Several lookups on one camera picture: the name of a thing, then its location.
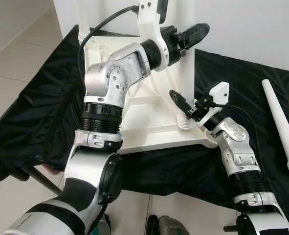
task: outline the silver arm segment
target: silver arm segment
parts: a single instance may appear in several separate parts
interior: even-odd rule
[[[248,132],[230,117],[226,117],[212,131],[222,153],[222,162],[227,175],[233,180],[234,203],[250,219],[257,232],[266,229],[287,229],[288,220],[273,192],[258,178],[249,178],[250,173],[261,175],[261,169],[249,145]]]
[[[137,43],[113,53],[108,61],[92,65],[86,73],[84,102],[123,108],[127,90],[151,74],[144,48]]]
[[[79,149],[67,164],[61,195],[42,202],[17,220],[4,235],[84,235],[100,214],[100,182],[115,154]]]
[[[246,129],[219,111],[210,113],[209,108],[222,107],[216,106],[211,94],[196,100],[192,108],[179,93],[171,90],[170,96],[187,118],[208,129],[217,141],[232,186],[235,207],[242,213],[237,219],[239,233],[259,235],[260,231],[273,229],[280,234],[289,234],[289,222],[264,180]]]

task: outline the black cable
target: black cable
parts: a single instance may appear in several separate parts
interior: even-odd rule
[[[235,106],[235,105],[222,105],[222,104],[214,104],[213,105],[214,107],[218,107],[218,108],[232,108],[232,109],[237,109],[239,111],[241,111],[242,113],[244,113],[247,118],[249,119],[249,121],[251,122],[252,126],[253,126],[253,129],[254,129],[254,132],[255,132],[255,140],[256,140],[256,148],[257,148],[257,152],[258,152],[258,163],[259,163],[259,166],[262,170],[262,175],[264,177],[264,179],[266,179],[265,177],[265,170],[264,170],[264,165],[263,165],[263,162],[262,162],[262,154],[261,154],[261,146],[260,146],[260,141],[259,141],[259,138],[258,138],[258,133],[257,133],[257,128],[256,128],[256,125],[255,125],[255,122],[253,121],[252,117],[250,116],[250,114],[247,113],[247,111],[245,111],[244,109],[238,107],[238,106]]]
[[[139,6],[128,6],[120,11],[117,11],[115,12],[114,14],[112,14],[111,16],[107,17],[104,21],[102,21],[98,26],[96,26],[94,28],[93,31],[91,31],[86,37],[85,39],[82,41],[82,43],[80,44],[79,46],[79,50],[78,50],[78,54],[77,54],[77,63],[78,63],[78,69],[79,69],[79,74],[80,74],[80,78],[81,80],[85,81],[84,79],[84,70],[82,69],[82,52],[83,52],[83,49],[86,45],[86,43],[88,42],[88,40],[93,36],[95,35],[95,33],[97,31],[99,31],[104,25],[106,25],[107,23],[109,23],[110,21],[112,21],[113,19],[115,19],[116,17],[128,12],[128,11],[133,11],[135,13],[138,13],[139,11]]]

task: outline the metal rod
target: metal rod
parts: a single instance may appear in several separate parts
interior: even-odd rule
[[[226,232],[226,233],[237,232],[238,231],[237,225],[224,226],[223,231]]]
[[[40,184],[51,190],[53,193],[60,195],[62,191],[53,184],[48,178],[46,178],[41,172],[39,172],[34,167],[29,168],[22,168],[24,172],[26,172],[28,175],[30,175],[32,178],[34,178],[36,181],[38,181]]]

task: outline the cable connector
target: cable connector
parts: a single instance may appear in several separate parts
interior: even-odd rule
[[[139,15],[139,6],[136,6],[136,5],[133,5],[133,9],[132,9],[132,12],[136,13],[137,15]]]

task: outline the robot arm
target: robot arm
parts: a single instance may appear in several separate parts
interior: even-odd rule
[[[174,26],[157,30],[159,3],[150,4],[150,8],[139,9],[140,34],[146,40],[113,53],[85,74],[83,127],[75,131],[63,192],[31,208],[3,235],[90,234],[107,204],[119,196],[123,162],[116,152],[122,145],[119,126],[127,90],[151,70],[160,71],[178,61],[182,51],[200,42],[209,31],[205,23],[183,33],[177,33]]]
[[[249,145],[246,129],[230,117],[225,117],[216,104],[228,102],[229,85],[221,82],[195,102],[191,108],[185,99],[170,91],[174,103],[192,118],[199,127],[211,132],[221,150],[222,162],[232,185],[236,209],[237,229],[242,235],[289,235],[289,222],[276,197],[266,184],[261,169]]]

